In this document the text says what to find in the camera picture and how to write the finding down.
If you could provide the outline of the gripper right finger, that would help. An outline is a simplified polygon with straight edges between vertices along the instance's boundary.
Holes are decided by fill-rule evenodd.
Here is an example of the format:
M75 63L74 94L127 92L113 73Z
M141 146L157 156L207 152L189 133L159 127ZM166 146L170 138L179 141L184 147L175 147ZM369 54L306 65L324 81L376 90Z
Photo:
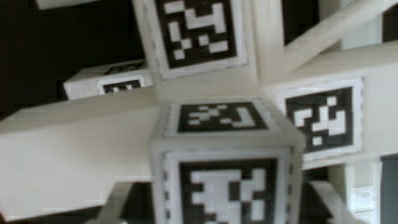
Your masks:
M328 224L358 224L358 219L349 210L333 184L328 181L312 181L310 185L331 213Z

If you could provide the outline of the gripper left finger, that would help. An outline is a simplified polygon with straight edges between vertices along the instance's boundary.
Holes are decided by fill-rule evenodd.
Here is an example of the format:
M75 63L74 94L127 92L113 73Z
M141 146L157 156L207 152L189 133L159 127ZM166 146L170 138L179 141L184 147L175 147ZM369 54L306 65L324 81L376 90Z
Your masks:
M86 224L129 224L123 218L123 212L129 202L134 184L118 182L109 195L107 203L100 210L99 216L86 222Z

